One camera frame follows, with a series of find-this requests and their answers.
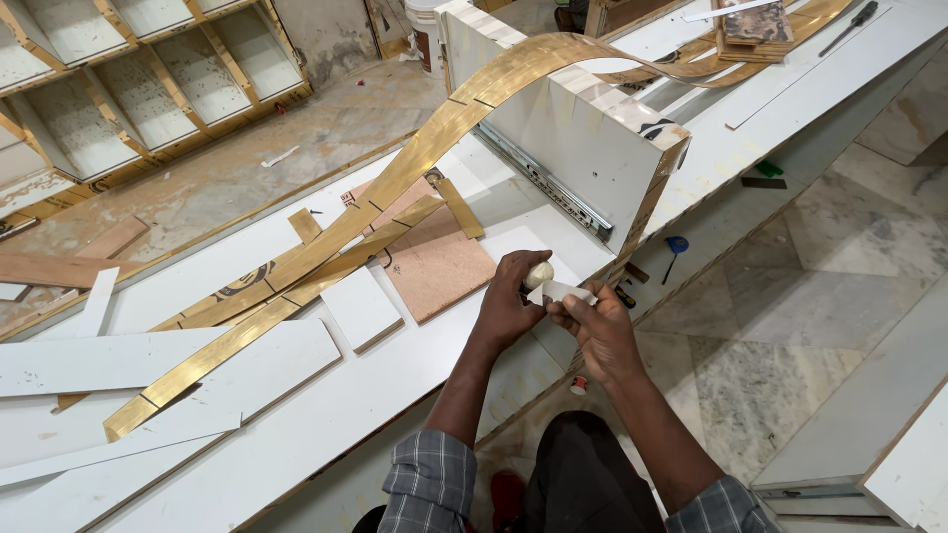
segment white paint bucket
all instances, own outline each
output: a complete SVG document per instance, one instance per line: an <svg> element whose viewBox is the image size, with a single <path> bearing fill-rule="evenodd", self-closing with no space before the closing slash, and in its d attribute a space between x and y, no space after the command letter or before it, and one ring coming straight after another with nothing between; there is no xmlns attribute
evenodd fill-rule
<svg viewBox="0 0 948 533"><path fill-rule="evenodd" d="M450 0L405 0L405 14L411 21L415 46L421 53L421 67L431 78L445 77L445 64L441 61L441 43L438 42L438 27L434 23L434 9Z"/></svg>

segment wall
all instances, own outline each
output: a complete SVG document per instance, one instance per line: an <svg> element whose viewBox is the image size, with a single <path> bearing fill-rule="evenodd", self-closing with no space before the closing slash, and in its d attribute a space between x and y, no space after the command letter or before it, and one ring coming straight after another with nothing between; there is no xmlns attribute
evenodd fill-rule
<svg viewBox="0 0 948 533"><path fill-rule="evenodd" d="M363 0L274 0L314 89L378 61Z"/></svg>

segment white workbench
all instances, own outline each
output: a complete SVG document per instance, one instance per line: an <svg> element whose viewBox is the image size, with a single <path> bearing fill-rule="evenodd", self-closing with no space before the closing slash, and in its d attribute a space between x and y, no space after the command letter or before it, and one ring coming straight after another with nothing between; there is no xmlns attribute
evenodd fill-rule
<svg viewBox="0 0 948 533"><path fill-rule="evenodd" d="M694 140L684 166L671 177L648 223L643 237L645 245L633 256L633 262L653 277L647 285L635 284L631 295L639 305L633 309L633 317L659 302L812 183L940 47L928 43L909 61L885 72L871 87L856 92L948 27L948 8L935 0L893 0L892 4L893 9L861 33L858 40L832 54L736 131L728 130L723 122L729 113L742 106L742 93L767 90L779 83L781 75L789 75L792 65L811 58L845 25L841 21L847 21L851 15L844 14L813 37L812 42L792 52L784 65L770 67L737 87L696 92L687 101L681 101L681 97L690 89L683 92L675 83L651 90L648 101L656 108L659 101L667 101L665 107L677 102L667 113L690 130ZM699 12L708 8L708 1L696 0L684 10ZM679 17L677 11L669 13L614 44L646 58L656 58L706 30L703 23L684 27L684 23L678 23ZM853 96L843 106L830 112L850 95ZM643 100L647 97L649 94L643 95ZM769 156L818 119L822 129L805 131ZM829 135L829 139L821 137L824 135ZM146 331L295 246L299 240L286 217L300 208L322 211L317 220L327 227L342 212L339 196L374 178L391 157L383 157L231 234L222 233L220 240L205 243L200 249L196 247L163 269L153 269L154 273L144 279L119 285L107 334ZM782 176L788 182L787 191L743 189L738 183L731 183L764 157L787 171ZM457 185L481 221L486 232L482 245L495 260L514 249L551 248L579 282L614 259L605 247L473 136L466 136L437 166ZM715 193L710 201L702 203ZM679 218L682 221L673 229L689 238L691 249L679 258L669 283L660 286L654 279L664 273L670 256L665 255L661 239L652 238L664 236L663 229ZM360 356L340 345L344 359L341 363L93 530L229 531L438 387L461 352L477 316L483 290L419 327L401 304L381 266L374 263L370 270L405 318L403 327ZM561 268L557 278L560 276L568 279L570 272ZM310 305L297 318L315 317L326 321L334 338L341 338L321 302ZM75 320L71 317L56 323L34 339L69 337ZM491 378L479 438L562 377L574 348L568 337L545 323L535 330L533 337L524 338L504 354ZM98 405L110 406L111 402L117 409L131 395L112 393L100 398ZM21 403L0 402L0 425L4 416L14 412L18 416L48 415L54 401L34 398ZM94 446L96 438L90 433L65 444L54 444L49 441L58 439L48 439L43 441L44 453ZM0 456L14 460L7 453ZM36 488L0 492L0 512L16 507L17 512L28 512L37 521L55 515L55 509L42 508L42 502L24 507ZM34 523L36 531L46 531L40 522Z"/></svg>

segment white marble floor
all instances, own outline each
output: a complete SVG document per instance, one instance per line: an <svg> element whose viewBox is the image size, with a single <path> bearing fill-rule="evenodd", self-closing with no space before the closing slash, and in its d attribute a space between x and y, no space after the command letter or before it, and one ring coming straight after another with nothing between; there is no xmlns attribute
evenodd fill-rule
<svg viewBox="0 0 948 533"><path fill-rule="evenodd" d="M946 269L948 168L906 168L854 143L636 339L687 428L748 484ZM528 478L546 425L573 409L605 418L647 476L601 387L560 387L478 451L477 530L490 530L493 473Z"/></svg>

